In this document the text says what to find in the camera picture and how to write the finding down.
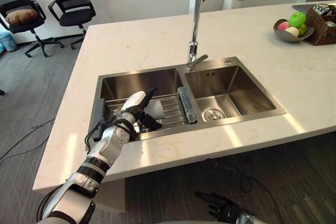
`faucet handle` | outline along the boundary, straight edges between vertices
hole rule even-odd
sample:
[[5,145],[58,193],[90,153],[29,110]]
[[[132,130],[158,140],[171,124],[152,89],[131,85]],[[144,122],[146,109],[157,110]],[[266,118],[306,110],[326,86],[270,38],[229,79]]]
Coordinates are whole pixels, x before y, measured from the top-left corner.
[[197,58],[195,61],[193,62],[188,62],[187,63],[187,70],[188,71],[194,71],[196,68],[196,65],[202,61],[204,61],[205,59],[208,58],[208,55],[202,55],[201,57]]

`trash bin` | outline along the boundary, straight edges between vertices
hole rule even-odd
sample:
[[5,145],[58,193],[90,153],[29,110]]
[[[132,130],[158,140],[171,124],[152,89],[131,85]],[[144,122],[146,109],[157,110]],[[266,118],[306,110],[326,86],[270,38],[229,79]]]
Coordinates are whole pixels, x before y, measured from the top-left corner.
[[17,44],[8,31],[0,31],[0,44],[3,45],[8,52],[12,52],[18,49]]

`robotic arm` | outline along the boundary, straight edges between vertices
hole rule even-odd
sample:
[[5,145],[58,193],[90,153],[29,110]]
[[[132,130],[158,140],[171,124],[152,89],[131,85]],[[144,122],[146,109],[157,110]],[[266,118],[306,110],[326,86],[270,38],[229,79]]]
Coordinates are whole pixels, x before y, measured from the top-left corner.
[[[137,133],[133,124],[140,120],[152,130],[162,125],[143,110],[156,89],[131,95],[121,111],[115,113],[110,127],[104,130],[101,140],[88,153],[63,186],[58,190],[42,214],[38,224],[88,224],[95,209],[93,198],[99,190],[106,172],[121,153],[122,146],[134,140]],[[218,195],[196,193],[197,197],[211,204],[209,212],[218,221],[236,224],[266,224],[254,217],[247,209],[239,208],[233,201]]]

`black cable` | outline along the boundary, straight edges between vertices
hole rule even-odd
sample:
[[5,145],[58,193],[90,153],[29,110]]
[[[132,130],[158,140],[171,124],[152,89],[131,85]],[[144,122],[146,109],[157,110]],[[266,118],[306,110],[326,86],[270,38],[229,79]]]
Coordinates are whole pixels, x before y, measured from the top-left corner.
[[89,139],[90,137],[93,135],[93,133],[98,129],[98,127],[101,125],[101,121],[99,121],[95,127],[93,127],[93,129],[86,135],[86,137],[84,138],[84,143],[85,143],[85,146],[88,148],[88,154],[89,152],[91,151],[91,146],[90,146],[90,143],[89,143]]
[[55,118],[54,119],[51,119],[51,120],[49,120],[49,121],[47,121],[47,122],[45,122],[45,123],[43,123],[43,124],[41,124],[41,125],[39,125],[39,126],[37,126],[37,127],[35,127],[32,131],[30,131],[28,134],[26,134],[23,138],[21,138],[16,144],[14,144],[9,150],[7,150],[6,152],[5,152],[5,154],[3,154],[1,157],[0,157],[0,159],[2,159],[2,158],[4,158],[4,156],[6,156],[15,146],[17,146],[19,143],[21,143],[26,137],[28,137],[29,135],[31,135],[34,131],[36,131],[36,130],[38,130],[39,128],[41,128],[42,126],[44,126],[44,125],[46,125],[47,123],[50,123],[50,122],[52,122],[52,121],[54,121],[55,120]]
[[[261,186],[266,192],[267,194],[269,195],[269,197],[271,198],[273,204],[274,204],[274,207],[273,207],[273,210],[276,214],[276,216],[278,217],[279,221],[281,224],[285,224],[285,222],[283,221],[283,217],[281,215],[281,212],[279,210],[279,207],[278,207],[278,204],[277,202],[275,201],[273,195],[271,194],[271,192],[267,189],[266,186],[264,186],[259,180],[253,178],[253,177],[250,177],[250,176],[247,176],[245,173],[243,173],[240,169],[236,168],[236,167],[233,167],[233,166],[230,166],[230,165],[227,165],[227,164],[223,164],[223,163],[220,163],[218,161],[213,161],[210,159],[210,161],[214,164],[214,167],[216,168],[219,168],[219,169],[222,169],[222,170],[225,170],[227,172],[237,172],[239,173],[242,178],[240,179],[239,181],[239,188],[242,190],[242,192],[244,193],[249,193],[252,191],[253,189],[253,184],[251,181],[254,181],[256,182],[259,186]],[[243,183],[244,182],[247,182],[248,185],[249,185],[249,189],[246,189],[243,187]]]
[[2,165],[3,162],[5,162],[7,159],[11,158],[11,157],[15,157],[15,156],[18,156],[18,155],[21,155],[21,154],[25,154],[25,153],[28,153],[28,152],[32,152],[38,148],[40,148],[49,138],[49,136],[46,137],[46,139],[43,140],[42,143],[40,143],[39,145],[37,145],[35,148],[33,149],[30,149],[30,150],[27,150],[25,152],[21,152],[21,153],[17,153],[17,154],[14,154],[14,155],[11,155],[11,156],[8,156],[6,157],[5,159],[3,159],[1,162],[0,162],[0,166]]
[[43,211],[44,208],[48,202],[48,200],[51,198],[51,196],[54,194],[54,192],[56,192],[59,188],[61,188],[64,184],[61,184],[59,186],[57,186],[56,188],[54,188],[53,190],[51,190],[41,201],[40,205],[37,208],[37,214],[36,214],[36,222],[39,222],[42,220],[42,216],[43,216]]

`wicker basket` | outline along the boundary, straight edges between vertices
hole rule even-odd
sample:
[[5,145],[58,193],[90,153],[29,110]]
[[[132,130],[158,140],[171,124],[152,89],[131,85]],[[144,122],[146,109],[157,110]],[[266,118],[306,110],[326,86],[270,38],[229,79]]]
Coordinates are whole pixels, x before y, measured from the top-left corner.
[[321,17],[313,8],[307,13],[306,26],[314,27],[314,32],[306,41],[314,46],[336,44],[336,27],[328,26],[326,21],[336,23],[336,14]]

